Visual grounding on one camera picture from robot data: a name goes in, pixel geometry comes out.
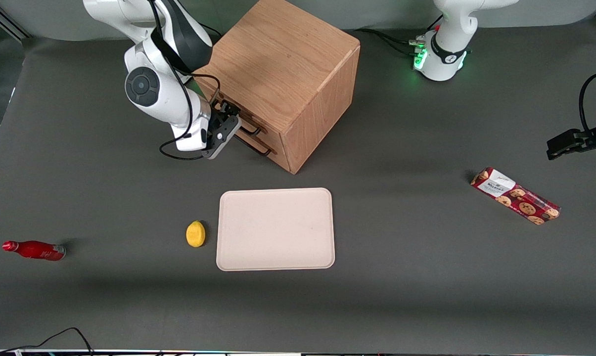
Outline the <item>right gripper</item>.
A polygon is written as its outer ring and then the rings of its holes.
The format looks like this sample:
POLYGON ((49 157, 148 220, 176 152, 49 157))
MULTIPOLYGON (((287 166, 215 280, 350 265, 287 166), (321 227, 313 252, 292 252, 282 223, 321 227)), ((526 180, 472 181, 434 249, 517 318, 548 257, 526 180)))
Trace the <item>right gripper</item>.
POLYGON ((229 101, 222 101, 219 110, 212 110, 209 102, 197 94, 183 99, 183 109, 175 116, 171 129, 178 151, 204 150, 207 146, 209 121, 211 130, 227 130, 230 117, 238 118, 241 109, 229 101))

